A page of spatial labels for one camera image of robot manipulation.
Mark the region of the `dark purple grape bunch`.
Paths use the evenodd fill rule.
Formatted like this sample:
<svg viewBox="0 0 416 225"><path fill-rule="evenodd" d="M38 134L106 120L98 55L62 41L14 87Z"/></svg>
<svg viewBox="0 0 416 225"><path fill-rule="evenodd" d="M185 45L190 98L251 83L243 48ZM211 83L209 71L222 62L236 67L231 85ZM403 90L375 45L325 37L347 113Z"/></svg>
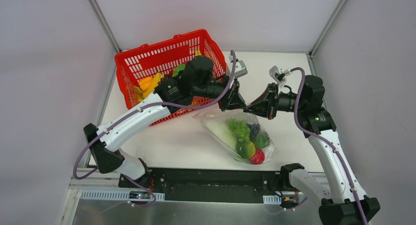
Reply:
<svg viewBox="0 0 416 225"><path fill-rule="evenodd" d="M251 142L255 142L260 134L261 128L259 124L246 124L250 129L249 137Z"/></svg>

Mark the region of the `green grape bunch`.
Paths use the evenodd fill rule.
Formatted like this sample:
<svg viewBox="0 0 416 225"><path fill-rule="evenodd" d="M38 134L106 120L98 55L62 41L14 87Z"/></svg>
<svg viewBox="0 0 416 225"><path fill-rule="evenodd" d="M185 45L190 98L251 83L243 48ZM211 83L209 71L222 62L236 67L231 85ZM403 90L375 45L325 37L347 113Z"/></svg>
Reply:
<svg viewBox="0 0 416 225"><path fill-rule="evenodd" d="M226 119L226 124L238 142L248 142L250 140L250 129L247 127L246 121L230 118Z"/></svg>

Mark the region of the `clear zip top bag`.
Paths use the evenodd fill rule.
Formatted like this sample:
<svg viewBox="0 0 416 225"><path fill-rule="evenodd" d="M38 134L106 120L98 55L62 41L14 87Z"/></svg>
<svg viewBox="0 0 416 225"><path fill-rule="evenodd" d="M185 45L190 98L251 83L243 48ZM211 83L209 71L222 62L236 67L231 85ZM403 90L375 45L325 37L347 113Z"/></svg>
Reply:
<svg viewBox="0 0 416 225"><path fill-rule="evenodd" d="M241 110L200 111L193 116L235 161L265 164L276 155L277 148L257 116Z"/></svg>

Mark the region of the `green bell pepper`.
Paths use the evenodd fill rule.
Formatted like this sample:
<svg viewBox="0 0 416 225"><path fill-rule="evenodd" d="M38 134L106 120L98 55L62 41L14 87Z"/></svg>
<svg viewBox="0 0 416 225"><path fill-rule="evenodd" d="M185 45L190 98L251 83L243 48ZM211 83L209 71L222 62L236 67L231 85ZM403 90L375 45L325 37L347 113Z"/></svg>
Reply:
<svg viewBox="0 0 416 225"><path fill-rule="evenodd" d="M267 132L262 131L260 132L257 137L253 140L253 143L255 145L255 148L257 149L263 149L270 145L270 137Z"/></svg>

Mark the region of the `green mango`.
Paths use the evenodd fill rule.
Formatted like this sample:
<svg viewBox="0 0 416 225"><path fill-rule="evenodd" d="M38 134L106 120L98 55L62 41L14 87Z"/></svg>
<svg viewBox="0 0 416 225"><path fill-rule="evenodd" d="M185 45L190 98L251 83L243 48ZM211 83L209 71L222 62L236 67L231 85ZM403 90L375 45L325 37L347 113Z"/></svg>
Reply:
<svg viewBox="0 0 416 225"><path fill-rule="evenodd" d="M236 145L236 152L237 154L244 158L250 159L255 155L256 148L253 142L238 142Z"/></svg>

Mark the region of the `red apple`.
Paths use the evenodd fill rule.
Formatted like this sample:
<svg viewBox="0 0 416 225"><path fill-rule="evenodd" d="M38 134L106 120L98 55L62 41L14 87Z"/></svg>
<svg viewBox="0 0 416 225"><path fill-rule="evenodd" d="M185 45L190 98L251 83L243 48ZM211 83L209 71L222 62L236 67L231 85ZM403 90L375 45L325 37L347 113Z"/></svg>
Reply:
<svg viewBox="0 0 416 225"><path fill-rule="evenodd" d="M262 149L256 149L255 154L249 159L253 165L262 164L265 161L265 154Z"/></svg>

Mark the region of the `red plastic shopping basket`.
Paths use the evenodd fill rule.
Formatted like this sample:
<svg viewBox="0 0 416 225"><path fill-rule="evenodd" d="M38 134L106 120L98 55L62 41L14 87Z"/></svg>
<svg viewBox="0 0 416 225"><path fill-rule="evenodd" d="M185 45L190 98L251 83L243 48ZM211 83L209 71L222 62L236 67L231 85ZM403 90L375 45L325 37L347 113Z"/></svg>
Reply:
<svg viewBox="0 0 416 225"><path fill-rule="evenodd" d="M172 39L156 44L144 44L135 49L121 52L115 56L117 66L117 81L122 92L126 107L132 109L140 102L133 92L139 80L154 76L156 73L164 75L164 79L172 77L172 72L179 64L186 64L195 56L206 56L213 61L213 77L218 78L226 73L224 56L204 29L175 35ZM191 106L208 105L210 99L194 97ZM182 108L178 112L151 124L156 125L169 119L181 116L195 109Z"/></svg>

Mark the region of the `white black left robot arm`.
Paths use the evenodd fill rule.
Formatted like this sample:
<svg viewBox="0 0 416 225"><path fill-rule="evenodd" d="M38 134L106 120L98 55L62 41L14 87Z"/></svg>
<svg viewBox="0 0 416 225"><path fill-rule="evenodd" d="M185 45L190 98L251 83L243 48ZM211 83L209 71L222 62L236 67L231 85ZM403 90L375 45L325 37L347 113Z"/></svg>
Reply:
<svg viewBox="0 0 416 225"><path fill-rule="evenodd" d="M210 99L208 106L218 104L220 108L228 109L237 78L247 74L245 64L234 55L230 57L226 73L214 78L213 61L206 56L195 56L177 75L164 79L143 101L122 116L104 125L86 125L83 131L96 170L101 174L118 172L128 176L136 187L146 187L150 175L144 162L122 151L121 146L139 131L182 108L206 107L191 106L194 97Z"/></svg>

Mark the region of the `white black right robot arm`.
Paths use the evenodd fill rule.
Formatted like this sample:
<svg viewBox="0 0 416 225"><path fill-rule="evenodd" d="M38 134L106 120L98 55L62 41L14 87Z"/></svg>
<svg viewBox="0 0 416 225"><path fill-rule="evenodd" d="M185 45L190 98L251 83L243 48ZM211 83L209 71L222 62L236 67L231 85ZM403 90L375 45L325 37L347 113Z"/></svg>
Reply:
<svg viewBox="0 0 416 225"><path fill-rule="evenodd" d="M324 225L366 225L380 210L376 198L370 198L349 166L340 145L337 127L331 114L322 106L325 88L321 78L307 75L296 94L278 91L275 83L248 105L246 112L269 120L277 111L293 112L295 123L315 150L329 188L312 179L293 164L279 176L279 186L294 187L315 204Z"/></svg>

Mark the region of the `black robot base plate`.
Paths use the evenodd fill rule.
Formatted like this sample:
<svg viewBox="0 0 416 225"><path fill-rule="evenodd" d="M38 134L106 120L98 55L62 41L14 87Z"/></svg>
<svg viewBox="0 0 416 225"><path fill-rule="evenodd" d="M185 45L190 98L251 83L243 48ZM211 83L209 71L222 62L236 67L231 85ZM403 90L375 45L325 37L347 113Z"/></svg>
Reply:
<svg viewBox="0 0 416 225"><path fill-rule="evenodd" d="M300 191L276 171L234 171L150 168L141 186L165 195L167 201L277 203L292 207Z"/></svg>

